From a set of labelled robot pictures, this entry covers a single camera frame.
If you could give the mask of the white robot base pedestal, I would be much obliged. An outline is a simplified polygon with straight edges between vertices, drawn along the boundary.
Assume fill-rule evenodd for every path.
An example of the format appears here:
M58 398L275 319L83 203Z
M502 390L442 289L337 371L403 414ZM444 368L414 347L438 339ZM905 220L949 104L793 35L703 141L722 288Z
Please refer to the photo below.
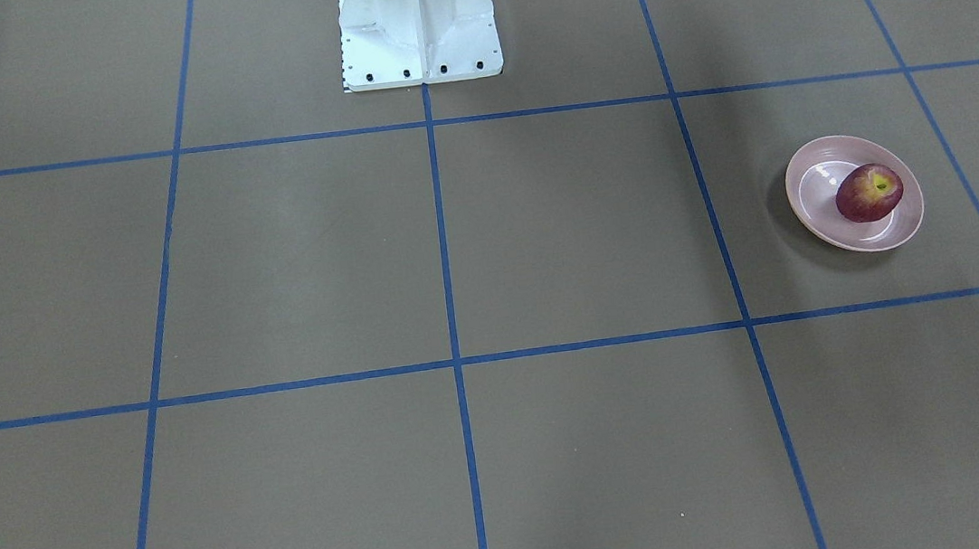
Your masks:
M505 69L492 0L338 0L345 91L494 77Z

